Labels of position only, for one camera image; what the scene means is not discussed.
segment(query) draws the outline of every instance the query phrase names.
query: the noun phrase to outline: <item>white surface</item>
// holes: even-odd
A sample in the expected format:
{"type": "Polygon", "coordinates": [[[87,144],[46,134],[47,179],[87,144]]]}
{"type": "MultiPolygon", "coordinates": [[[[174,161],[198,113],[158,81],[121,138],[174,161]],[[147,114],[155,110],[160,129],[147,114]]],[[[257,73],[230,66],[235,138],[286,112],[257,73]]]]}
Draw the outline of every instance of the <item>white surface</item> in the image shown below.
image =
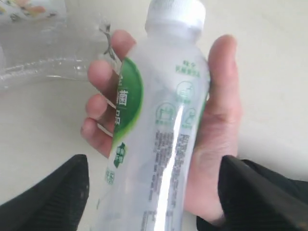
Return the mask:
{"type": "MultiPolygon", "coordinates": [[[[308,180],[308,1],[206,0],[207,23],[199,42],[207,53],[215,38],[239,41],[245,109],[240,153],[274,170],[308,180]]],[[[100,0],[115,28],[144,35],[149,0],[100,0]]],[[[87,83],[51,81],[0,94],[0,204],[55,170],[74,154],[89,157],[91,192],[79,230],[88,230],[105,160],[80,137],[87,83]]],[[[183,231],[194,231],[186,216],[183,231]]]]}

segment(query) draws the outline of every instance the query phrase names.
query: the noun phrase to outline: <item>plastic bottle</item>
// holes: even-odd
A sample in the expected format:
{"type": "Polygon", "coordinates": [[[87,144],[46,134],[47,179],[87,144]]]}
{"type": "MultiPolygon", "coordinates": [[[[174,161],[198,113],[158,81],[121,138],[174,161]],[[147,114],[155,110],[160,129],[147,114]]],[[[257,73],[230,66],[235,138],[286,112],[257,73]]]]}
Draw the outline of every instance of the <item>plastic bottle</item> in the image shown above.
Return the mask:
{"type": "Polygon", "coordinates": [[[115,131],[93,231],[180,231],[193,147],[209,90],[195,43],[198,0],[152,0],[147,38],[123,61],[115,131]]]}
{"type": "Polygon", "coordinates": [[[82,0],[0,0],[0,91],[50,78],[87,80],[92,60],[116,68],[111,23],[82,0]]]}

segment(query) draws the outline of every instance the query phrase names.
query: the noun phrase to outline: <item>black jacket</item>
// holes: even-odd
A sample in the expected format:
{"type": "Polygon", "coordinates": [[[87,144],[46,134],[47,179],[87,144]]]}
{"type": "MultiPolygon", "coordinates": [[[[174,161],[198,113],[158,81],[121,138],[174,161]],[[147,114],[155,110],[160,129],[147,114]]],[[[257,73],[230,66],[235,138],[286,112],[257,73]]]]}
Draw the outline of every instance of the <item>black jacket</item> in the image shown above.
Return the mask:
{"type": "Polygon", "coordinates": [[[308,182],[226,156],[218,193],[226,223],[218,228],[197,218],[198,231],[308,231],[308,182]]]}

